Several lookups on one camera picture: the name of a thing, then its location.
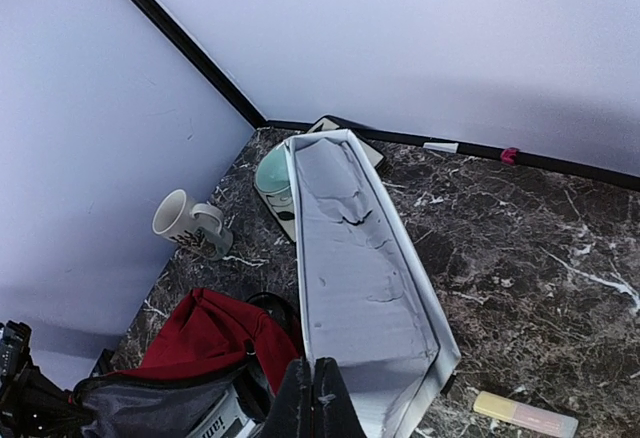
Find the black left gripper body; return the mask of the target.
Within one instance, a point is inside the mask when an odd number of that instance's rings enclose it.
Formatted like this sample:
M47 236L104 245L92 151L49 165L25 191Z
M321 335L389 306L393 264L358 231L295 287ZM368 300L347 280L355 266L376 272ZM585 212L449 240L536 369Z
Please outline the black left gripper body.
M25 323L1 326L1 435L76 437L80 415L70 392L34 364L30 339L31 328Z

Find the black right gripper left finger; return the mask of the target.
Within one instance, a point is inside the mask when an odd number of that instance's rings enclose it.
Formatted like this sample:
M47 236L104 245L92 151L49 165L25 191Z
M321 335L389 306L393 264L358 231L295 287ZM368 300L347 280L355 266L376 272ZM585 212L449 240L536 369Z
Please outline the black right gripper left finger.
M310 438L313 436L311 370L304 359L292 361L275 401L261 428L261 438Z

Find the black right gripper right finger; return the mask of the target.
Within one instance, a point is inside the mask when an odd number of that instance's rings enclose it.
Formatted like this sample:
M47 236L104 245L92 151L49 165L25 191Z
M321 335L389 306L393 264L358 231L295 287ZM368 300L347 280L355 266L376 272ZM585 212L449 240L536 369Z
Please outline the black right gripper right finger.
M313 436L365 438L337 362L320 358L313 378Z

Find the grey ianra magazine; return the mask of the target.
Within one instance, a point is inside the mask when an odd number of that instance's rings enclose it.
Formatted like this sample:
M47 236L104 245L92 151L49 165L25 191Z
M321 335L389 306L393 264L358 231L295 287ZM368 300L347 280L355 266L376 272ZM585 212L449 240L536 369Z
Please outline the grey ianra magazine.
M250 437L258 424L241 408L234 387L228 388L187 438Z

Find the red student backpack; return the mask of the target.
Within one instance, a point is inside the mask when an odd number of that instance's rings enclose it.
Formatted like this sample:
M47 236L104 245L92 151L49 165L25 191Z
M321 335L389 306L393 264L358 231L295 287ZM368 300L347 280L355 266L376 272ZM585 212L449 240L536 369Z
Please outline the red student backpack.
M93 420L78 437L185 437L247 368L258 365L271 395L301 355L298 327L264 308L205 288L174 309L136 368L87 378L72 400Z

